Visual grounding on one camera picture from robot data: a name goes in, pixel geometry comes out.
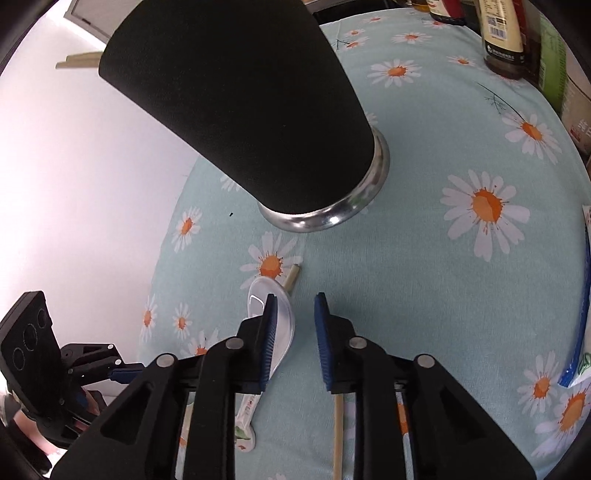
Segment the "white ceramic spoon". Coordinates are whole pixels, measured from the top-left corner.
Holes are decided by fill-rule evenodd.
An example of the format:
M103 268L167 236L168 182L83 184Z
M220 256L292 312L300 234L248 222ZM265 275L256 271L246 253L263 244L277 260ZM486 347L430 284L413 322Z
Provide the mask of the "white ceramic spoon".
M267 297L271 296L270 321L263 328L263 380L269 382L294 340L296 318L290 304L290 296L276 280L259 277L249 287L247 313L249 317L262 316L266 311ZM243 395L238 413L235 414L235 448L250 452L256 447L256 432L252 417L259 404L260 395Z

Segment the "bamboo chopstick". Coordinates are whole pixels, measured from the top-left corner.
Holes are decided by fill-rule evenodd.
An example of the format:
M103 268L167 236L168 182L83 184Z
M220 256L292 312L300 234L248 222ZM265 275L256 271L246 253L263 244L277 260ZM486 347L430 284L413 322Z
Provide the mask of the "bamboo chopstick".
M85 52L68 55L65 60L55 64L56 69L97 69L102 52Z
M332 479L342 480L342 446L344 446L344 396L334 396L334 447L332 448Z
M290 293L294 290L294 284L297 282L298 274L301 272L301 266L294 264L290 268L290 272L287 274L286 282L283 284L283 289Z

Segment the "black cylindrical utensil holder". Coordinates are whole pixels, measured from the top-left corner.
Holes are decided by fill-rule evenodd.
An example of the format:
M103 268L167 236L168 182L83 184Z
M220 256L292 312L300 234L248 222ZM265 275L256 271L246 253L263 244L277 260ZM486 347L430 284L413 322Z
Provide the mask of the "black cylindrical utensil holder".
M339 225L386 182L388 144L300 1L143 1L98 72L277 228Z

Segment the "blue white salt bag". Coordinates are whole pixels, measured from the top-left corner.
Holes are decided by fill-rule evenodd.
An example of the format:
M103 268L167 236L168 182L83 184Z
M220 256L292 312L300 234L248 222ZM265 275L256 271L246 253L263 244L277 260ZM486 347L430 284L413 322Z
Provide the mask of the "blue white salt bag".
M573 342L559 378L559 385L571 388L590 378L590 206L583 205L585 242L583 283Z

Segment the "bamboo chopstick in pile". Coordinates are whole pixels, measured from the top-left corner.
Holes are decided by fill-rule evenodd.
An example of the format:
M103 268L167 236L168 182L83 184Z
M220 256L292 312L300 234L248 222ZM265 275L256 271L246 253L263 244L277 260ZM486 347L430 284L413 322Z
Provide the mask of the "bamboo chopstick in pile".
M297 282L298 274L301 272L301 266L294 264L290 268L290 272L287 274L286 282L283 284L283 289L290 293L294 290L294 284Z

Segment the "daisy print tablecloth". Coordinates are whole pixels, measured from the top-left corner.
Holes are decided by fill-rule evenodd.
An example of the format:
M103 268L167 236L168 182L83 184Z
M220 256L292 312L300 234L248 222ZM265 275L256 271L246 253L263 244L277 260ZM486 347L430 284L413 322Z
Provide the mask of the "daisy print tablecloth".
M590 386L559 385L583 283L590 202L560 118L525 81L488 70L470 29L412 9L324 27L385 136L382 191L341 226L273 228L256 201L198 159L161 247L139 356L204 353L238 330L256 278L294 285L294 342L256 408L240 479L332 477L315 295L388 353L427 352L546 477L582 428Z

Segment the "dark soy sauce bottle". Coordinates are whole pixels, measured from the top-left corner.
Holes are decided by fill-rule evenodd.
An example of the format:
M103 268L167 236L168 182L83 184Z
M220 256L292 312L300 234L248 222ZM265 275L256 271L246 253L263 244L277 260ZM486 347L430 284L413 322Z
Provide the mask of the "dark soy sauce bottle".
M525 50L514 3L511 0L478 0L476 9L485 64L505 78L522 78Z

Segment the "clear oil bottle green label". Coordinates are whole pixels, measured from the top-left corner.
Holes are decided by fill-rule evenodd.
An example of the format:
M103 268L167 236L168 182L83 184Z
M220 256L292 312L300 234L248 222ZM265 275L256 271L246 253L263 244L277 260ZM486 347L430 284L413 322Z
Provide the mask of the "clear oil bottle green label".
M566 45L543 14L540 15L540 35L539 88L553 109L560 114L567 80Z

